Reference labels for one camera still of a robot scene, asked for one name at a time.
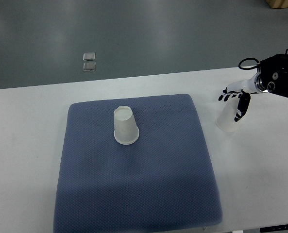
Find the table surface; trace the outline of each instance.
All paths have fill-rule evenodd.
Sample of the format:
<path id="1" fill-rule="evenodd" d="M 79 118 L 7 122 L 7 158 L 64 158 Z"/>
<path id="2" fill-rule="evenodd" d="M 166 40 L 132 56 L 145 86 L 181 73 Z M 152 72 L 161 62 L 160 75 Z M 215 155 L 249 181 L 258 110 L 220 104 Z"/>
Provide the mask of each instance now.
<path id="1" fill-rule="evenodd" d="M 221 91 L 253 75 L 226 68 L 0 90 L 0 232 L 53 231 L 71 104 L 183 93 L 196 106 L 220 191 L 223 221 L 205 232 L 288 224 L 288 99 L 252 95 L 234 133 L 215 123 Z"/>

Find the plastic cup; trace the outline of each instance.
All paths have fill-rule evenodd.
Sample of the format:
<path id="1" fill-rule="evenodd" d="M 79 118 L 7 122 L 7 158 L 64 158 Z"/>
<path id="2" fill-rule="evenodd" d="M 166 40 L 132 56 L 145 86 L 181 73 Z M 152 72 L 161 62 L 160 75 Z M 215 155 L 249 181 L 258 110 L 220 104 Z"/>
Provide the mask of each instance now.
<path id="1" fill-rule="evenodd" d="M 240 127 L 239 122 L 235 122 L 237 114 L 238 98 L 230 98 L 223 108 L 221 114 L 216 119 L 217 126 L 226 132 L 234 132 Z"/>
<path id="2" fill-rule="evenodd" d="M 114 127 L 115 140 L 120 144 L 129 145 L 137 141 L 139 129 L 130 107 L 120 106 L 114 111 Z"/>

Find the upside-down cup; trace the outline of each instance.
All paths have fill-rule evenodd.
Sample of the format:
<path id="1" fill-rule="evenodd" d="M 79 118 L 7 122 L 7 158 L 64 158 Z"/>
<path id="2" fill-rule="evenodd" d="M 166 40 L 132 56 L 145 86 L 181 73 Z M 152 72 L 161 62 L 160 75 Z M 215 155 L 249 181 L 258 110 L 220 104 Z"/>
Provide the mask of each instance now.
<path id="1" fill-rule="evenodd" d="M 238 98 L 230 98 L 228 100 L 221 114 L 216 119 L 216 124 L 220 129 L 226 132 L 234 132 L 240 127 L 240 123 L 235 122 L 238 102 Z"/>
<path id="2" fill-rule="evenodd" d="M 139 129 L 133 111 L 128 106 L 120 106 L 114 111 L 114 137 L 117 142 L 129 145 L 137 141 Z"/>

